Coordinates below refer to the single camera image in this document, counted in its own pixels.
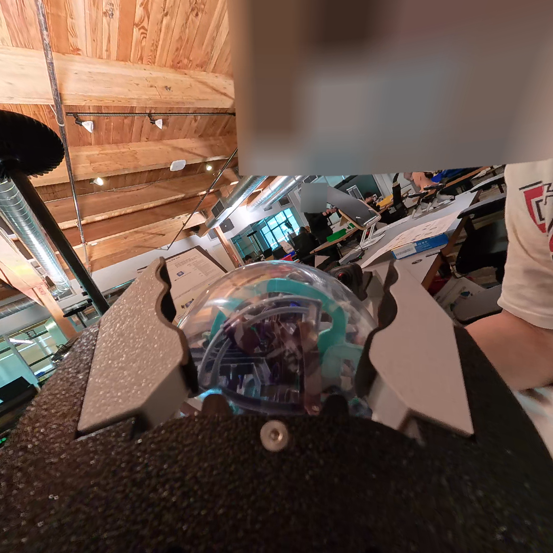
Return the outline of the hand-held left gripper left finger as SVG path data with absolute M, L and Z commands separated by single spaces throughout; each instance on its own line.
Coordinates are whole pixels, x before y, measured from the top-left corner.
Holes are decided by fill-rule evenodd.
M 154 259 L 102 316 L 78 435 L 132 418 L 149 430 L 199 393 L 170 289 L 165 259 Z

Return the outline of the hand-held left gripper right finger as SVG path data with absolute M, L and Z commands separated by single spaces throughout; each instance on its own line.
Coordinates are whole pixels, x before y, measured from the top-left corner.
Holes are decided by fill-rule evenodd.
M 388 264 L 355 374 L 370 419 L 422 442 L 420 422 L 474 434 L 453 321 L 412 273 Z

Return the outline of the clear maze ball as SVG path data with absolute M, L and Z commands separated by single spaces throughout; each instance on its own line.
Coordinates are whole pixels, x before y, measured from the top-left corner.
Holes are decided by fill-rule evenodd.
M 199 410 L 213 394 L 234 414 L 318 416 L 327 404 L 370 419 L 355 374 L 368 308 L 329 272 L 269 261 L 235 269 L 193 301 L 179 323 L 197 369 Z

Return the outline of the person's right forearm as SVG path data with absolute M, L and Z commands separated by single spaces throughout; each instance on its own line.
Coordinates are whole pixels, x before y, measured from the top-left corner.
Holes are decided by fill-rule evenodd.
M 516 391 L 552 384 L 552 303 L 498 301 L 501 312 L 465 330 Z

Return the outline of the blue flat box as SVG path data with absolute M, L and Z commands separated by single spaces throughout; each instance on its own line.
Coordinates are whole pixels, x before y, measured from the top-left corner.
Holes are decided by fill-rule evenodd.
M 426 237 L 415 240 L 405 245 L 398 245 L 391 250 L 394 259 L 405 259 L 412 255 L 420 254 L 422 252 L 434 250 L 436 248 L 441 249 L 448 244 L 447 233 L 437 234 L 432 237 Z

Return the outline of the white paper sheet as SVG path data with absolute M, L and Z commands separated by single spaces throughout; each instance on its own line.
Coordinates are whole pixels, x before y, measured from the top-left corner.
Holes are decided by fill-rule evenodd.
M 380 248 L 369 259 L 360 263 L 360 266 L 362 268 L 365 268 L 372 265 L 373 263 L 377 263 L 384 259 L 394 259 L 391 253 L 391 250 L 393 248 L 397 247 L 398 245 L 411 243 L 418 239 L 432 237 L 441 233 L 447 233 L 449 240 L 450 234 L 452 232 L 451 229 L 454 223 L 458 223 L 458 221 L 458 214 L 452 213 L 406 230 L 400 233 L 395 239 L 391 240 L 387 245 Z

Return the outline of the printed instruction sheet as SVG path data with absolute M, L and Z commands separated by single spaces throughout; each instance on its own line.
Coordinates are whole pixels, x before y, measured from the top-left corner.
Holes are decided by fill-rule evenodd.
M 176 325 L 182 321 L 193 301 L 204 289 L 227 273 L 216 259 L 199 246 L 166 258 L 165 266 L 176 309 L 173 321 Z

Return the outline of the person's white printed shirt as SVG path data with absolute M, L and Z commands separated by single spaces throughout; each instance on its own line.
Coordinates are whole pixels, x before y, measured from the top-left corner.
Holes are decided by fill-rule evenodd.
M 498 304 L 552 329 L 552 159 L 509 164 L 504 178 L 508 248 Z

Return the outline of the thin ceiling rod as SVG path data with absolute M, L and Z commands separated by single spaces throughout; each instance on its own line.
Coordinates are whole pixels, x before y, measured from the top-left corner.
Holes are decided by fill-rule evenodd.
M 197 205 L 195 206 L 195 208 L 193 209 L 193 211 L 190 213 L 190 215 L 188 216 L 188 218 L 183 222 L 183 224 L 181 225 L 180 229 L 177 231 L 176 235 L 174 236 L 174 238 L 172 239 L 172 241 L 169 243 L 169 245 L 167 246 L 163 246 L 161 247 L 161 250 L 163 251 L 168 251 L 170 250 L 170 248 L 173 246 L 173 244 L 176 242 L 177 238 L 179 237 L 179 235 L 185 230 L 185 227 L 186 227 L 186 224 L 189 223 L 190 219 L 193 217 L 194 214 L 197 213 L 197 211 L 199 211 L 199 208 L 200 206 L 202 205 L 202 203 L 204 202 L 205 198 L 208 196 L 208 194 L 210 194 L 212 192 L 212 190 L 214 189 L 215 185 L 218 183 L 219 179 L 221 178 L 222 174 L 224 173 L 224 171 L 227 169 L 227 167 L 229 166 L 230 162 L 236 157 L 237 155 L 237 152 L 238 152 L 238 147 L 236 147 L 236 149 L 234 150 L 234 152 L 231 154 L 231 156 L 226 160 L 226 162 L 224 163 L 224 165 L 222 166 L 222 168 L 219 170 L 219 173 L 217 174 L 217 176 L 214 178 L 214 180 L 211 182 L 211 185 L 208 187 L 207 191 L 205 192 L 205 194 L 200 198 L 199 202 L 197 203 Z

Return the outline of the black round lamp on pole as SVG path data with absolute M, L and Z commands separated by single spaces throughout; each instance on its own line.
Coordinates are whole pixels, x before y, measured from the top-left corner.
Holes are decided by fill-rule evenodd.
M 85 265 L 30 181 L 45 175 L 64 160 L 61 139 L 47 125 L 23 114 L 1 111 L 1 177 L 9 177 L 31 208 L 48 243 L 64 259 L 99 314 L 109 305 Z

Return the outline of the silver ceiling pipe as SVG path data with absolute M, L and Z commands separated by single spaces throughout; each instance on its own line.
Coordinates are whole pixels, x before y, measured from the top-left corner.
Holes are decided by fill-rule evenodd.
M 52 51 L 52 44 L 50 41 L 50 33 L 49 33 L 48 22 L 46 17 L 45 5 L 43 1 L 34 1 L 34 4 L 35 4 L 35 10 L 37 12 L 38 26 L 39 26 L 41 42 L 43 46 L 45 63 L 46 63 L 46 71 L 48 73 L 50 89 L 52 92 L 52 100 L 53 100 L 52 109 L 55 114 L 55 119 L 59 127 L 60 139 L 64 147 L 64 159 L 66 164 L 68 181 L 71 187 L 71 194 L 73 198 L 73 205 L 74 205 L 75 216 L 76 216 L 76 225 L 79 230 L 81 249 L 85 259 L 85 268 L 88 273 L 91 273 L 87 243 L 84 235 L 84 230 L 82 228 L 81 213 L 79 210 L 79 204 L 77 200 L 75 179 L 73 175 L 73 166 L 71 163 L 70 150 L 67 142 L 65 116 L 64 116 L 63 105 L 61 103 L 61 95 L 60 95 L 58 78 L 57 78 L 55 64 L 54 64 L 54 57 L 53 57 L 53 51 Z

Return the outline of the slim silver duct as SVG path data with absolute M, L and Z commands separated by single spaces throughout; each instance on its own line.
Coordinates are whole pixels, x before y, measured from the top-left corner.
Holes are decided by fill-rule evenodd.
M 286 196 L 291 190 L 298 187 L 306 179 L 306 176 L 278 176 L 267 186 L 260 195 L 248 203 L 247 211 L 255 212 L 259 209 L 266 209 L 281 197 Z

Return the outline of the silver duct with vent grille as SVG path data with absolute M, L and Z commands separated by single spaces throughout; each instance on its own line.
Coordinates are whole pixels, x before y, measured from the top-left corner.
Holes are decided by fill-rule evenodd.
M 217 227 L 240 206 L 256 188 L 266 180 L 267 176 L 242 177 L 229 196 L 220 198 L 212 206 L 211 216 L 205 222 L 208 230 Z

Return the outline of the large silver ventilation duct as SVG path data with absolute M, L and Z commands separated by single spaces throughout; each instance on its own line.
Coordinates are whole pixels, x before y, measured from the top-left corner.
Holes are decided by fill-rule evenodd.
M 55 294 L 70 292 L 70 280 L 41 226 L 14 181 L 6 176 L 1 177 L 1 216 L 50 278 Z

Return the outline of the black light track rail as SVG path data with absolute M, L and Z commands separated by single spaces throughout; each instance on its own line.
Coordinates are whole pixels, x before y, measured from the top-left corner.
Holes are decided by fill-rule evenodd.
M 77 118 L 92 117 L 207 117 L 230 116 L 235 117 L 235 112 L 65 112 L 66 116 Z

